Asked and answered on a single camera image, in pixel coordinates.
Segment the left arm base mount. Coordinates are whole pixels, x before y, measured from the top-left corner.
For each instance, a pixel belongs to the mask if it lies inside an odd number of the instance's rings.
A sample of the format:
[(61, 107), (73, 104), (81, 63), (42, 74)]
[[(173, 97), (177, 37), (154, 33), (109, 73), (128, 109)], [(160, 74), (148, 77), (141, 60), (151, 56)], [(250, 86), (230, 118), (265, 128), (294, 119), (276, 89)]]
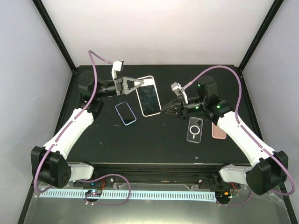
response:
[(97, 180), (97, 181), (92, 181), (88, 180), (88, 182), (83, 182), (83, 181), (75, 181), (73, 182), (74, 187), (83, 187), (83, 188), (104, 188), (104, 187), (111, 187), (112, 184), (114, 183), (115, 176), (108, 176), (103, 179)]

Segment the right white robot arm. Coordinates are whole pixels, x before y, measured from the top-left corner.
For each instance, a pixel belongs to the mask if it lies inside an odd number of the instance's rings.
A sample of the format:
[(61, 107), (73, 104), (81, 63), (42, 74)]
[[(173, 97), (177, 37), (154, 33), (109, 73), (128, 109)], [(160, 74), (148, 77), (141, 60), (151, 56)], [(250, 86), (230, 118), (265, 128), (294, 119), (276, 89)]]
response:
[(214, 186), (223, 188), (229, 182), (235, 182), (249, 186), (257, 195), (263, 195), (286, 181), (286, 153), (276, 152), (248, 128), (237, 112), (230, 109), (229, 103), (221, 98), (213, 77), (198, 79), (198, 96), (193, 98), (187, 97), (179, 83), (173, 83), (171, 88), (176, 99), (165, 105), (162, 113), (188, 119), (190, 113), (202, 112), (235, 142), (250, 163), (249, 166), (222, 166), (212, 177)]

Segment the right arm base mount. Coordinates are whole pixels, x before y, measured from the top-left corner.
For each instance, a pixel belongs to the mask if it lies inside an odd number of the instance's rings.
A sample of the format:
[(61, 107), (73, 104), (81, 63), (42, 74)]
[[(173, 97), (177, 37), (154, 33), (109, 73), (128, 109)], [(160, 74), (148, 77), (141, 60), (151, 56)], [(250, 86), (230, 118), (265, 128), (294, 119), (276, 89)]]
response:
[(241, 185), (234, 182), (225, 182), (218, 173), (199, 173), (197, 175), (197, 184), (200, 189), (210, 190), (231, 190), (241, 189)]

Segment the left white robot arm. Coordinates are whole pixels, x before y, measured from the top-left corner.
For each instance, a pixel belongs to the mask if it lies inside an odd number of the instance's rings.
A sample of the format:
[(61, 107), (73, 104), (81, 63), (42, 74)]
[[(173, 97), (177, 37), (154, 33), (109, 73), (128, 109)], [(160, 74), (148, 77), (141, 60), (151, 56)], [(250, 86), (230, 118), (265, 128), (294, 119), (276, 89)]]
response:
[(79, 75), (80, 99), (70, 118), (56, 135), (42, 147), (34, 147), (30, 153), (35, 191), (38, 182), (63, 188), (73, 181), (84, 181), (89, 186), (100, 182), (100, 174), (88, 163), (68, 163), (67, 157), (81, 134), (99, 116), (104, 106), (102, 98), (128, 95), (143, 85), (142, 79), (116, 77), (103, 80), (86, 70)]

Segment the pink phone case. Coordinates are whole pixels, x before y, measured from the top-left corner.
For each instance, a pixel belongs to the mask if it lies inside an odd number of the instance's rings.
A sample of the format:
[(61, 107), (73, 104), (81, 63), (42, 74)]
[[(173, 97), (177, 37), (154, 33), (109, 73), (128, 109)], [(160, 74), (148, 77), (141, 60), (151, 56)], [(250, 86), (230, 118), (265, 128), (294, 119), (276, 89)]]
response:
[(212, 137), (214, 139), (224, 140), (226, 139), (227, 134), (212, 122)]

